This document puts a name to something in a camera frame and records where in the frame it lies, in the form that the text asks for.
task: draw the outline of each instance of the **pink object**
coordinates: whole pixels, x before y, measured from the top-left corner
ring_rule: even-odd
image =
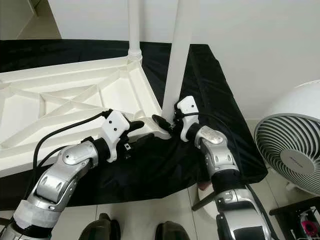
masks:
[[[301,225],[305,233],[309,236],[316,235],[318,233],[318,228],[312,221],[302,221]]]

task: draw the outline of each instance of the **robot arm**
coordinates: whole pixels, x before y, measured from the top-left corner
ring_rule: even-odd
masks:
[[[191,115],[197,112],[194,98],[187,96],[176,105],[175,122],[181,129],[181,140],[194,142],[204,155],[219,211],[216,216],[219,239],[270,240],[267,221],[241,179],[226,136],[208,126],[201,126],[198,116]]]
[[[51,231],[67,206],[77,183],[99,162],[117,159],[117,147],[125,144],[127,134],[143,127],[143,122],[129,122],[122,113],[110,110],[100,138],[86,138],[78,145],[67,146],[57,161],[45,171],[27,200],[22,200],[6,227],[1,240],[49,240]]]

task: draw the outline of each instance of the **black cloth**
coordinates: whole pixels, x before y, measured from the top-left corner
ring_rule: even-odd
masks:
[[[171,44],[141,42],[140,47],[143,70],[162,105]],[[0,41],[0,72],[122,57],[128,54],[128,48],[127,41]],[[243,178],[249,183],[261,181],[267,174],[266,166],[221,66],[206,44],[190,45],[180,98],[188,95],[194,96],[200,112],[219,117],[231,129],[237,141],[239,157],[228,130],[211,118],[199,117],[201,124],[227,136],[228,146]],[[84,176],[69,206],[163,198],[196,182],[209,180],[204,157],[190,142],[184,143],[177,137],[162,140],[146,136],[135,144],[135,149],[132,158],[100,165]],[[30,171],[26,171],[0,178],[0,210],[16,208],[29,177]]]

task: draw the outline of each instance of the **white fan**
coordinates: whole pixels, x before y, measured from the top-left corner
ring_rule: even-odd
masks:
[[[277,101],[255,128],[256,145],[279,174],[320,195],[320,80]]]

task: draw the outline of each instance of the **black shoe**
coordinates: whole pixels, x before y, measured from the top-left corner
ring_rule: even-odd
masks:
[[[93,221],[82,231],[79,240],[120,240],[121,231],[117,220],[110,220],[106,213],[99,215],[99,220]]]
[[[190,238],[180,224],[166,221],[157,226],[154,240],[190,240]]]

